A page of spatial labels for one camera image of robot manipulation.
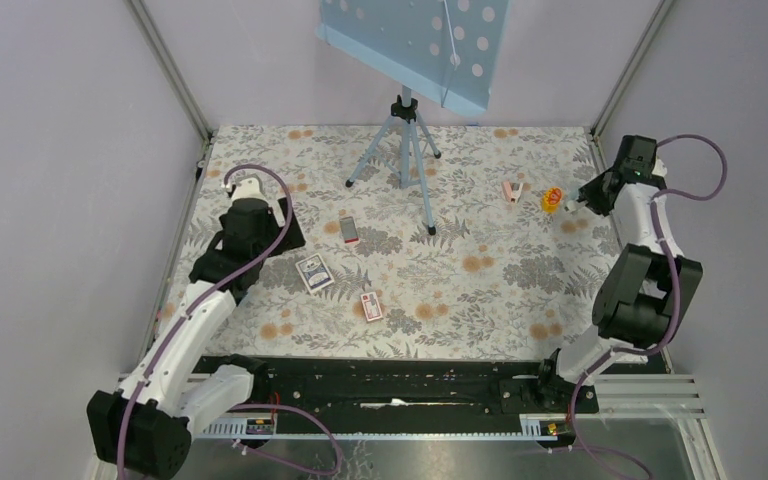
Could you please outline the pink mini stapler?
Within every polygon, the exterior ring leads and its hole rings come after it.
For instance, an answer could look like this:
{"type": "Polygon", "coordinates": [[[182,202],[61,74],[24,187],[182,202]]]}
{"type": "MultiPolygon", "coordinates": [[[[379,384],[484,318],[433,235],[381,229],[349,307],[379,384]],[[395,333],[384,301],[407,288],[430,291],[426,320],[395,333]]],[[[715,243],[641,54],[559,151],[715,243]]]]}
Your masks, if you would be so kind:
{"type": "Polygon", "coordinates": [[[524,184],[521,182],[503,181],[502,190],[504,198],[510,203],[516,204],[524,190],[524,184]]]}

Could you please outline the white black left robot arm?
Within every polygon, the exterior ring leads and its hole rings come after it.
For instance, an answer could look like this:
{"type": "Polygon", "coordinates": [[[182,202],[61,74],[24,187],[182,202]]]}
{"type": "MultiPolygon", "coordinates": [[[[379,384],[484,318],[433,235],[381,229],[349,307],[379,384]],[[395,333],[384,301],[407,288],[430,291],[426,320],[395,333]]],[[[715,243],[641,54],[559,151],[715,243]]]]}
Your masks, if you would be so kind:
{"type": "Polygon", "coordinates": [[[87,416],[98,458],[119,478],[139,473],[170,479],[181,469],[192,440],[240,404],[264,407],[270,381],[261,360],[233,354],[199,386],[186,383],[218,327],[257,282],[267,258],[305,244],[290,198],[279,199],[278,224],[262,198],[234,200],[221,229],[195,261],[175,320],[114,392],[97,391],[87,416]]]}

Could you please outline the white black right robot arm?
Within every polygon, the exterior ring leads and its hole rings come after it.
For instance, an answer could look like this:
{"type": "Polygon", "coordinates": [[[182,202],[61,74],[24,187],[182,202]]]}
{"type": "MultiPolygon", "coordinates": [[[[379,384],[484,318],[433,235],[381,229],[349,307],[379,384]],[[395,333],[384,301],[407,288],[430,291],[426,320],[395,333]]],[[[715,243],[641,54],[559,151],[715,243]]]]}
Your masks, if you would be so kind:
{"type": "Polygon", "coordinates": [[[685,257],[666,218],[666,169],[656,140],[622,138],[613,164],[574,201],[611,216],[627,242],[594,300],[591,326],[540,366],[535,402],[557,412],[619,360],[660,352],[675,336],[703,276],[685,257]]]}

